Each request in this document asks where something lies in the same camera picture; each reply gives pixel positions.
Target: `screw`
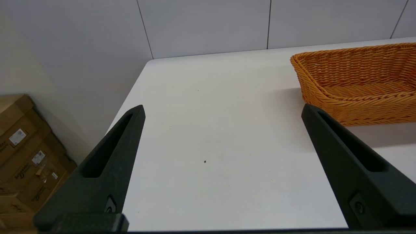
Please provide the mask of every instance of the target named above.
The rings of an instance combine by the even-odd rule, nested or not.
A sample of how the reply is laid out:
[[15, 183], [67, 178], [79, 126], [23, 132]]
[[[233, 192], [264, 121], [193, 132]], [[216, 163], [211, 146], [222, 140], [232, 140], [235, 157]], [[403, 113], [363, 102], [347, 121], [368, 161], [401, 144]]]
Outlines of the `screw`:
[[359, 214], [364, 214], [364, 206], [361, 202], [355, 203], [355, 209], [357, 210]]

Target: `panel seam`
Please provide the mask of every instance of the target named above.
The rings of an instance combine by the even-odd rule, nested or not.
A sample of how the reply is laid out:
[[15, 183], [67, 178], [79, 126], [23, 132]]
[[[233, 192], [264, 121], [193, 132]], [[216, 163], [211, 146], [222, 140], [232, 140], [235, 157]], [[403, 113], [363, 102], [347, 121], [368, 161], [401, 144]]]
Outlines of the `panel seam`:
[[399, 21], [401, 19], [401, 16], [403, 15], [404, 9], [406, 8], [408, 2], [409, 2], [409, 0], [406, 1], [406, 3], [404, 4], [403, 10], [401, 10], [401, 14], [399, 16], [399, 19], [397, 20], [396, 25], [394, 26], [393, 32], [391, 33], [391, 36], [390, 36], [390, 39], [393, 37], [394, 31], [396, 30], [397, 25], [399, 25]]
[[272, 12], [272, 0], [270, 0], [270, 5], [269, 5], [269, 27], [267, 28], [267, 45], [266, 45], [266, 49], [269, 49], [269, 33], [270, 33], [270, 14]]
[[146, 34], [147, 44], [149, 45], [150, 55], [152, 56], [152, 59], [154, 59], [154, 58], [153, 58], [152, 47], [150, 47], [149, 37], [147, 36], [146, 27], [144, 26], [144, 20], [143, 20], [143, 15], [141, 14], [141, 10], [140, 10], [139, 0], [136, 0], [136, 2], [137, 2], [137, 7], [139, 8], [139, 13], [140, 13], [141, 22], [143, 23], [144, 33]]

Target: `cardboard box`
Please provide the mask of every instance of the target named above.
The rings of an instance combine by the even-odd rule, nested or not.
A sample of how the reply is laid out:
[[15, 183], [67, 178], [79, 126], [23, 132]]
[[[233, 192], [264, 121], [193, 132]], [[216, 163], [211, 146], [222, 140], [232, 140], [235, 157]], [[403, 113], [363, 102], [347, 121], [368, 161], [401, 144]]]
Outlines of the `cardboard box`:
[[61, 187], [62, 187], [62, 185], [64, 184], [64, 182], [69, 178], [69, 176], [71, 175], [71, 173], [69, 173], [69, 172], [65, 172], [64, 173], [64, 175], [61, 177], [61, 180], [58, 182], [58, 184], [55, 186], [55, 188], [53, 189], [53, 191], [52, 191], [52, 193], [51, 193], [51, 195], [50, 195], [50, 197], [52, 197], [53, 196], [53, 194], [56, 192], [56, 191], [58, 191]]
[[22, 164], [35, 152], [51, 129], [47, 123], [43, 126], [0, 167], [0, 194], [19, 192], [20, 190], [10, 184], [10, 179]]
[[26, 95], [0, 96], [0, 136], [33, 107]]
[[66, 155], [62, 156], [59, 159], [59, 161], [62, 164], [62, 166], [64, 166], [65, 170], [67, 172], [69, 172], [69, 174], [71, 174], [75, 170], [75, 168], [77, 167], [75, 162], [72, 161], [70, 158], [68, 158]]
[[16, 227], [1, 230], [2, 234], [37, 234], [35, 227]]
[[4, 229], [18, 227], [34, 227], [33, 216], [35, 213], [11, 213], [0, 214], [0, 225]]
[[14, 172], [7, 183], [20, 191], [40, 167], [47, 163], [52, 166], [56, 165], [60, 158], [65, 157], [64, 155], [65, 149], [63, 146], [52, 133], [49, 133], [36, 150], [29, 154], [26, 161]]
[[44, 124], [44, 121], [30, 109], [15, 124], [0, 136], [0, 166]]
[[36, 212], [49, 198], [61, 180], [65, 168], [58, 164], [43, 179], [33, 176], [25, 189], [19, 193], [0, 196], [0, 214]]

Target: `orange wicker basket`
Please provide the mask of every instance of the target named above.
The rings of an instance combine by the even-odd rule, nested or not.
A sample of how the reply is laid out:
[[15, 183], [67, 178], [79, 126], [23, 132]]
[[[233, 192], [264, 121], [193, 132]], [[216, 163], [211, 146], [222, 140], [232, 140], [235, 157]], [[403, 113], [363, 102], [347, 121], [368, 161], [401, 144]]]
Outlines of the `orange wicker basket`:
[[416, 43], [293, 55], [305, 102], [345, 126], [416, 122]]

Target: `white table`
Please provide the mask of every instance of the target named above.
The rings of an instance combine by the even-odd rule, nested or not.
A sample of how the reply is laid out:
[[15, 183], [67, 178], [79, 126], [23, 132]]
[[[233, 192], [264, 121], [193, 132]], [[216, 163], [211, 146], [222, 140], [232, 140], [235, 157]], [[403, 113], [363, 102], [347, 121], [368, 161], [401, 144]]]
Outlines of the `white table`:
[[[346, 227], [289, 58], [399, 42], [416, 37], [148, 62], [111, 125], [144, 106], [129, 231]], [[350, 130], [416, 182], [415, 123]]]

